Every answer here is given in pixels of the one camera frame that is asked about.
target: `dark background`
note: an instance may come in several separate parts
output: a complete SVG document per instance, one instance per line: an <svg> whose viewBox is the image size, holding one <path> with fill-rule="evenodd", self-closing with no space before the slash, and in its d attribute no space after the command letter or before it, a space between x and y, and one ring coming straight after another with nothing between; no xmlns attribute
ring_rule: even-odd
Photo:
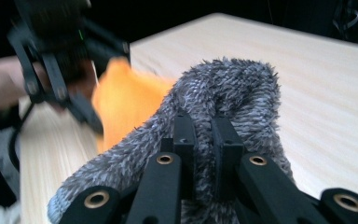
<svg viewBox="0 0 358 224"><path fill-rule="evenodd" d="M358 43L358 22L345 38L333 26L341 0L134 1L91 0L84 15L133 42L196 18L222 12L316 35ZM350 1L358 10L358 1ZM13 55L7 42L11 20L18 17L13 0L0 0L0 57Z"/></svg>

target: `wooden table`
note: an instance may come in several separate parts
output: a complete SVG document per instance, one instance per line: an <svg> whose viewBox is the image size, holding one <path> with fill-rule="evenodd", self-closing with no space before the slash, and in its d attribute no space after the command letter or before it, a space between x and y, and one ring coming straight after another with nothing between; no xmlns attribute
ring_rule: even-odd
<svg viewBox="0 0 358 224"><path fill-rule="evenodd" d="M180 77L202 60L236 57L279 73L279 135L298 187L358 192L358 45L222 14L131 43L132 67ZM21 134L22 223L48 223L62 181L96 155L91 130L40 105Z"/></svg>

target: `orange cloth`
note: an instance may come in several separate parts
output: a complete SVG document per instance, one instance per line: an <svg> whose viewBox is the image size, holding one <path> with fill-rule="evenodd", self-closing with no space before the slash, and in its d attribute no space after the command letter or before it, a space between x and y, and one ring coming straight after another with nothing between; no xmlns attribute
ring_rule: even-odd
<svg viewBox="0 0 358 224"><path fill-rule="evenodd" d="M125 58L110 60L91 99L103 124L103 136L97 136L98 153L119 143L154 115L173 83L131 69Z"/></svg>

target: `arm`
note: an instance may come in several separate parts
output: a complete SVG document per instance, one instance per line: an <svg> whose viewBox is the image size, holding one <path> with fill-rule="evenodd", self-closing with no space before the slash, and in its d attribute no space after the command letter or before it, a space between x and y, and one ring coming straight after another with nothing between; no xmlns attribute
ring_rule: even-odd
<svg viewBox="0 0 358 224"><path fill-rule="evenodd" d="M38 75L44 74L43 68L39 64L36 64L34 68ZM0 110L17 104L19 99L26 95L23 83L24 77L18 58L0 59Z"/></svg>

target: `gray plush material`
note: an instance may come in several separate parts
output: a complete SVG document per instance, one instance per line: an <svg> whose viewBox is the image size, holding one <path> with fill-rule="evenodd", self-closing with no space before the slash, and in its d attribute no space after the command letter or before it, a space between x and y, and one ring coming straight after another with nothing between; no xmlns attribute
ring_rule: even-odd
<svg viewBox="0 0 358 224"><path fill-rule="evenodd" d="M192 67L143 126L63 182L48 204L48 218L58 223L84 189L102 185L123 190L139 181L161 139L172 137L173 118L183 108L193 119L199 148L196 201L182 201L182 223L238 223L233 203L213 202L211 119L225 114L249 151L270 156L293 180L276 133L279 97L277 76L269 64L223 58Z"/></svg>

